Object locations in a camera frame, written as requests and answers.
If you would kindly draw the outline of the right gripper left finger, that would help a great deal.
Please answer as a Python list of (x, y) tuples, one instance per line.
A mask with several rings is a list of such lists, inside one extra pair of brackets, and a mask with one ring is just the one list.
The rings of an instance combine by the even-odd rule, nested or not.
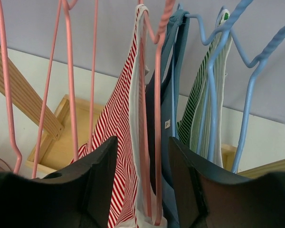
[(42, 179), (0, 172), (0, 228), (107, 227), (117, 143), (112, 136)]

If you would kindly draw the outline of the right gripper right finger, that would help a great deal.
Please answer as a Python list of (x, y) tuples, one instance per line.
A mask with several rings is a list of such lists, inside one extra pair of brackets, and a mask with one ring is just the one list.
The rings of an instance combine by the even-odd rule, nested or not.
[(182, 228), (285, 228), (285, 172), (256, 179), (229, 172), (169, 138)]

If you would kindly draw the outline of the pink wire hanger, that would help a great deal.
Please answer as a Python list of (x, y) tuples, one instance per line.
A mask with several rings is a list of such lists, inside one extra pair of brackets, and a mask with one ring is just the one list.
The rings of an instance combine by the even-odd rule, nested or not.
[(67, 64), (68, 64), (68, 86), (69, 86), (69, 100), (70, 100), (70, 117), (71, 130), (73, 139), (73, 160), (78, 160), (78, 137), (77, 137), (77, 122), (76, 122), (76, 101), (75, 101), (75, 85), (74, 85), (74, 65), (73, 65), (73, 45), (71, 32), (71, 18), (69, 11), (76, 5), (77, 1), (68, 3), (63, 0), (63, 9), (66, 20), (66, 40), (67, 40)]
[(162, 222), (162, 165), (161, 165), (161, 51), (165, 40), (166, 26), (172, 14), (174, 0), (167, 0), (157, 33), (154, 34), (148, 12), (143, 11), (143, 33), (149, 31), (150, 39), (156, 47), (155, 54), (155, 79), (154, 79), (154, 145), (155, 145), (155, 187), (156, 187), (156, 204), (155, 220), (152, 220), (152, 190), (150, 182), (150, 158), (148, 149), (147, 134), (147, 115), (145, 101), (145, 84), (144, 75), (140, 76), (139, 82), (139, 111), (142, 115), (142, 126), (139, 129), (139, 156), (140, 156), (140, 174), (142, 178), (142, 195), (143, 204), (138, 209), (142, 209), (144, 228), (159, 228)]
[[(18, 173), (22, 163), (22, 154), (18, 149), (15, 138), (15, 129), (14, 129), (14, 116), (13, 116), (13, 107), (12, 107), (12, 91), (10, 88), (10, 76), (9, 76), (9, 66), (8, 66), (8, 51), (7, 51), (7, 42), (6, 42), (6, 32), (5, 32), (5, 23), (3, 16), (3, 8), (2, 3), (0, 1), (0, 44), (1, 44), (1, 58), (2, 58), (2, 70), (3, 70), (3, 80), (4, 80), (4, 91), (6, 97), (6, 107), (7, 107), (7, 117), (8, 117), (8, 125), (9, 125), (9, 139), (10, 144), (14, 152), (16, 153), (17, 160), (14, 168), (14, 173)], [(32, 178), (36, 178), (37, 168), (38, 168), (38, 158), (39, 151), (41, 146), (41, 136), (45, 125), (46, 118), (46, 98), (48, 92), (49, 79), (46, 83), (44, 100), (42, 103), (42, 107), (40, 110), (40, 118), (39, 118), (39, 130), (38, 130), (38, 139), (35, 146), (35, 158), (34, 164), (32, 168)]]

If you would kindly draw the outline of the red white striped tank top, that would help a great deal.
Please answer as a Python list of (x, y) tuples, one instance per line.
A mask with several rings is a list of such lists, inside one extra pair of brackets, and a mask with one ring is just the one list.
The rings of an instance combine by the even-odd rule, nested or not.
[(145, 99), (145, 5), (135, 9), (136, 17), (129, 53), (113, 92), (96, 122), (90, 142), (83, 144), (83, 158), (109, 137), (117, 137), (117, 159), (112, 188), (108, 228), (165, 228), (167, 220), (157, 209), (147, 155)]

